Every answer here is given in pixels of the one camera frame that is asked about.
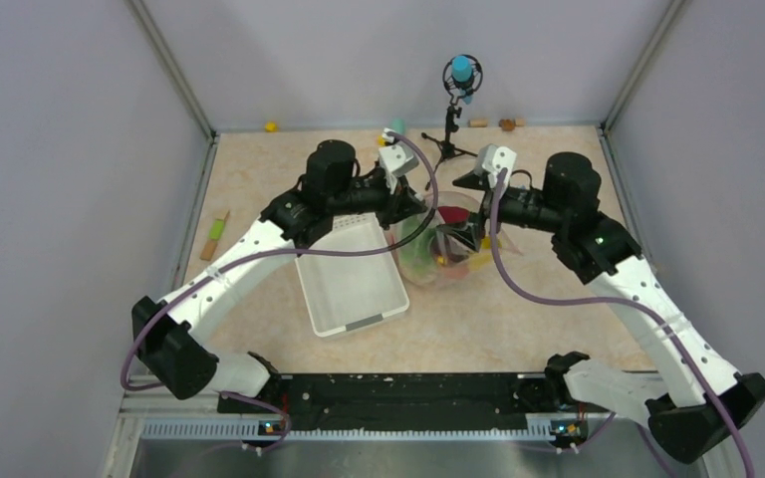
wooden block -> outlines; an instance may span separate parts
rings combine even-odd
[[[211,261],[212,256],[215,255],[216,248],[218,248],[218,241],[215,239],[208,239],[206,244],[203,245],[203,249],[200,251],[200,259],[202,261]]]

teal object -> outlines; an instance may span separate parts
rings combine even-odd
[[[402,118],[393,119],[390,128],[397,134],[406,134],[406,122]]]
[[[473,76],[473,67],[470,66],[470,60],[463,55],[453,59],[453,79],[457,82],[464,83],[470,80]]]

small object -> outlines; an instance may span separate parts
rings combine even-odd
[[[203,245],[203,249],[200,251],[201,260],[212,260],[212,256],[215,255],[215,249],[218,247],[218,240],[221,239],[221,233],[224,232],[224,225],[229,218],[230,209],[225,209],[215,215],[212,227],[209,228],[209,236],[206,239],[206,244]]]
[[[506,132],[514,131],[515,121],[513,119],[501,119],[499,126]]]
[[[397,134],[406,134],[406,122],[403,118],[392,119],[390,128]]]
[[[395,118],[391,120],[391,126],[382,130],[382,134],[377,137],[377,144],[380,146],[386,146],[394,144],[394,138],[388,134],[389,131],[396,132],[397,134],[406,134],[406,123],[402,118]]]

microphone stand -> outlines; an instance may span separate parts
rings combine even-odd
[[[455,103],[450,103],[450,105],[447,107],[447,115],[444,117],[444,140],[436,139],[425,132],[420,134],[420,137],[429,139],[430,141],[434,142],[435,145],[438,146],[438,150],[441,151],[441,158],[435,164],[435,172],[438,172],[438,166],[440,166],[443,162],[446,162],[454,157],[476,157],[476,153],[457,147],[450,141],[450,136],[453,133],[459,131],[459,125],[456,124],[456,119],[460,117],[461,107],[457,108]],[[426,183],[424,190],[429,190],[429,182]]]

microphone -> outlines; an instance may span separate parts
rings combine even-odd
[[[473,67],[470,65],[470,60],[464,55],[459,55],[453,59],[451,67],[453,85],[464,95],[473,86]],[[462,100],[466,105],[470,105],[473,98],[468,95]]]

